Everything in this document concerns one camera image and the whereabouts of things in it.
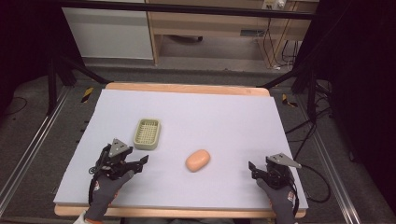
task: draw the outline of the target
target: glove logo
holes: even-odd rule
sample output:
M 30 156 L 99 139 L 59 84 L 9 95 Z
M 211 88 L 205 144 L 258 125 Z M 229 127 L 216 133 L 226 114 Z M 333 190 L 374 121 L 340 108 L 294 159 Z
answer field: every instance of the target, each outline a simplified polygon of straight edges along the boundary
M 291 202 L 293 202 L 293 200 L 294 200 L 294 193 L 293 193 L 293 191 L 289 191 L 288 200 L 291 201 Z
M 99 190 L 99 189 L 100 189 L 99 182 L 96 181 L 95 188 L 93 189 L 93 191 L 96 191 L 96 190 Z

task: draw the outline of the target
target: orange oval object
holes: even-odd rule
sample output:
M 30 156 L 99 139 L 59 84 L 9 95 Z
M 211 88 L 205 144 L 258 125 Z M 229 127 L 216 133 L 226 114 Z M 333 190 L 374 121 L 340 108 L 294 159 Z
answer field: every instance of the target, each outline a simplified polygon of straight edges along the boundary
M 186 159 L 186 166 L 191 172 L 196 172 L 207 165 L 209 160 L 210 154 L 204 149 L 199 149 Z

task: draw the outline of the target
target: gray glove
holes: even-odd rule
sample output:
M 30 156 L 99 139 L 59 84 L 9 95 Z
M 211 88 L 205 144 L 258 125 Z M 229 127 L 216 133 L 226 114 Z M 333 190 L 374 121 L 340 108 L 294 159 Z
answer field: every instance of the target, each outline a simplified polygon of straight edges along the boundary
M 265 191 L 268 198 L 271 200 L 272 209 L 276 213 L 276 223 L 295 223 L 293 214 L 293 189 L 290 186 L 283 187 L 282 189 L 272 189 L 261 178 L 258 178 L 256 183 Z
M 117 192 L 123 184 L 134 176 L 134 171 L 128 171 L 122 178 L 111 180 L 106 175 L 101 175 L 96 181 L 92 194 L 92 203 L 85 218 L 94 221 L 102 221 L 107 211 L 108 205 L 113 202 Z

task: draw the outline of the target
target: person's right hand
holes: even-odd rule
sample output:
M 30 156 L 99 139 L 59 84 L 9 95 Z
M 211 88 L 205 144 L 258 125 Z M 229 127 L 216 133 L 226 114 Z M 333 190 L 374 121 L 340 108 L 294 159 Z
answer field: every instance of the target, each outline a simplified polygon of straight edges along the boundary
M 295 222 L 293 214 L 294 191 L 290 186 L 282 189 L 272 189 L 261 178 L 256 180 L 257 185 L 262 188 L 271 201 L 272 209 L 276 213 L 277 224 L 292 224 Z

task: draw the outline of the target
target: wooden desk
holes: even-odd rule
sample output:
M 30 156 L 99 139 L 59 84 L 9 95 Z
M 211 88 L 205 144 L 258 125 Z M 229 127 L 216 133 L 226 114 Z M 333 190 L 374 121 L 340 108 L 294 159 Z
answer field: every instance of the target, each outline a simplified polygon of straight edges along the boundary
M 209 93 L 209 94 L 231 94 L 270 96 L 266 89 L 246 88 L 235 86 L 199 86 L 199 85 L 177 85 L 177 84 L 148 84 L 148 83 L 110 83 L 106 86 L 108 90 L 126 91 L 165 91 L 184 93 Z M 55 206 L 58 216 L 78 216 L 83 210 L 88 209 L 83 205 L 59 205 Z M 128 208 L 113 207 L 110 205 L 106 213 L 113 217 L 274 217 L 269 210 L 211 210 L 211 209 L 155 209 L 155 208 Z M 297 217 L 303 217 L 305 209 L 300 209 Z
M 146 0 L 146 3 L 261 9 L 263 1 Z M 315 12 L 317 4 L 317 0 L 288 0 L 286 1 L 284 10 Z M 250 30 L 253 32 L 266 30 L 268 22 L 268 18 L 148 12 L 148 26 L 150 29 L 154 62 L 156 64 L 160 62 L 159 57 L 163 35 L 243 37 L 241 30 Z M 256 37 L 266 66 L 272 67 L 275 64 L 275 57 L 282 50 L 285 40 L 303 40 L 309 24 L 310 21 L 271 19 L 269 29 L 272 43 L 268 35 L 266 37 Z

